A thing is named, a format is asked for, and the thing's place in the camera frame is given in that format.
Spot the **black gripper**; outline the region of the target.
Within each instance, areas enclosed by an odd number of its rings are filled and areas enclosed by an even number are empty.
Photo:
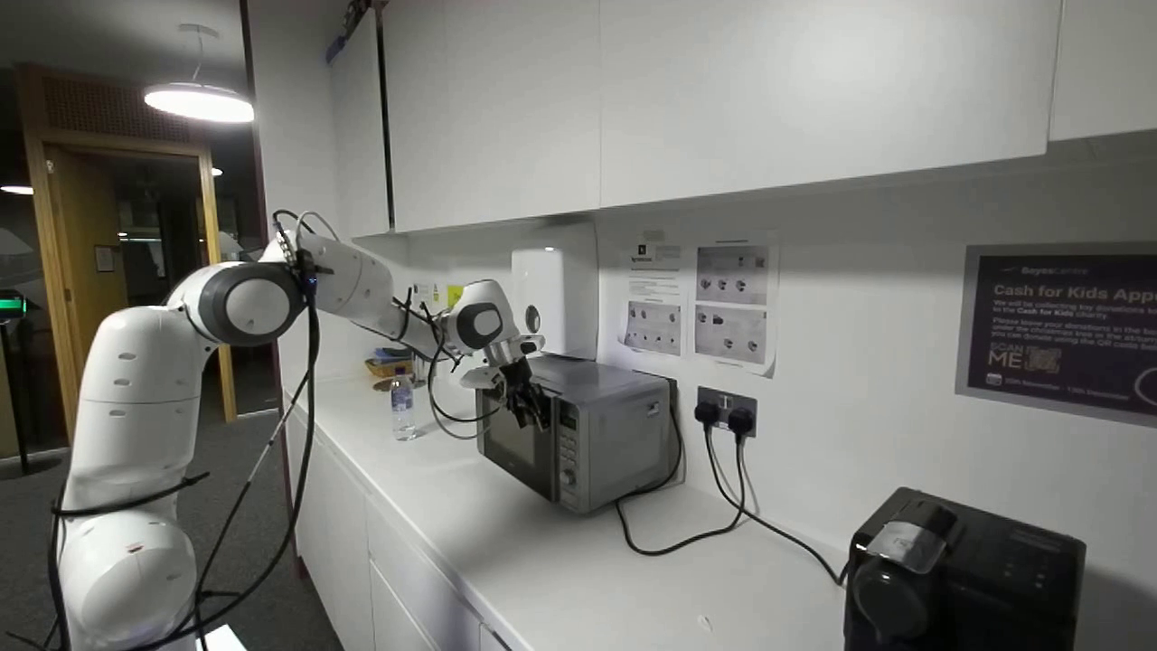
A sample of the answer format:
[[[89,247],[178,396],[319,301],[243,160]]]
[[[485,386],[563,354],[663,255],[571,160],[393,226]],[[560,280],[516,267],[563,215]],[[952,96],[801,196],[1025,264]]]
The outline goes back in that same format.
[[[549,401],[536,384],[531,364],[528,361],[507,364],[504,384],[507,384],[507,408],[514,411],[514,420],[520,427],[543,430],[549,424]]]

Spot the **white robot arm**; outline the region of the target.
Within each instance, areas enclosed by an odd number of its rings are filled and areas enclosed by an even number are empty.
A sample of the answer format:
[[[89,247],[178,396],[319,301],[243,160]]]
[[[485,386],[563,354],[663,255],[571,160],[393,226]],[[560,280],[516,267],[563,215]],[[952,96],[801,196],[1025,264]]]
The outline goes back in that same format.
[[[164,303],[112,311],[85,349],[70,477],[53,509],[66,651],[191,651],[197,561],[178,525],[194,484],[201,364],[217,348],[273,342],[326,311],[424,358],[481,349],[516,420],[537,411],[507,292],[481,279],[416,315],[390,270],[326,236],[279,236],[255,260],[191,270]]]

